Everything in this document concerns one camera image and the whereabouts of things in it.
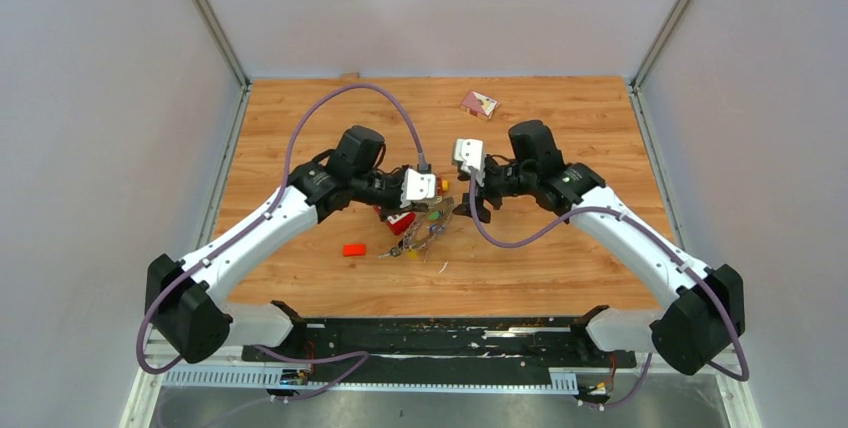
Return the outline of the key with black tag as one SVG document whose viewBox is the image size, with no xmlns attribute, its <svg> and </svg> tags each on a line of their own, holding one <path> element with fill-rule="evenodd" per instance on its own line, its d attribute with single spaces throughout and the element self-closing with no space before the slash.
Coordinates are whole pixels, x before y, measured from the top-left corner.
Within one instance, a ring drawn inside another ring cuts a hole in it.
<svg viewBox="0 0 848 428">
<path fill-rule="evenodd" d="M 389 258 L 389 257 L 399 257 L 402 254 L 403 250 L 398 247 L 393 247 L 389 251 L 378 256 L 379 259 Z"/>
</svg>

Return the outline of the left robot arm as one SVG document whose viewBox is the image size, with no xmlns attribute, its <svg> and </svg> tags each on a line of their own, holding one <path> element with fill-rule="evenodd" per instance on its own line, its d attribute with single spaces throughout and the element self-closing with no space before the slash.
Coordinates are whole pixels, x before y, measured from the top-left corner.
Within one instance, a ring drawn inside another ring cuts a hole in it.
<svg viewBox="0 0 848 428">
<path fill-rule="evenodd" d="M 297 166 L 253 213 L 219 238 L 147 268 L 144 327 L 153 326 L 178 361 L 199 363 L 224 346 L 263 345 L 283 361 L 298 359 L 306 334 L 275 304 L 229 302 L 232 290 L 280 247 L 352 202 L 393 215 L 423 206 L 438 181 L 426 162 L 379 169 L 384 138 L 354 125 L 338 145 Z"/>
</svg>

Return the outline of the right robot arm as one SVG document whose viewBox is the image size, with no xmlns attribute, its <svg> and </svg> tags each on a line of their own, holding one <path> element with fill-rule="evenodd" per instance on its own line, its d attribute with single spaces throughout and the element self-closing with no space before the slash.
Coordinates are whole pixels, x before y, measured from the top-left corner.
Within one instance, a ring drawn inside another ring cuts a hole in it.
<svg viewBox="0 0 848 428">
<path fill-rule="evenodd" d="M 737 381 L 750 377 L 741 345 L 745 331 L 744 282 L 733 267 L 713 267 L 662 236 L 629 209 L 594 170 L 568 163 L 550 128 L 540 120 L 508 131 L 513 155 L 504 162 L 478 139 L 460 138 L 453 148 L 458 178 L 468 193 L 454 212 L 471 218 L 499 248 L 525 247 L 564 225 L 593 238 L 649 290 L 655 310 L 621 311 L 599 306 L 579 322 L 571 351 L 596 365 L 614 351 L 658 354 L 684 375 L 709 366 Z M 509 197 L 531 196 L 555 219 L 520 241 L 503 241 L 486 229 L 491 212 Z"/>
</svg>

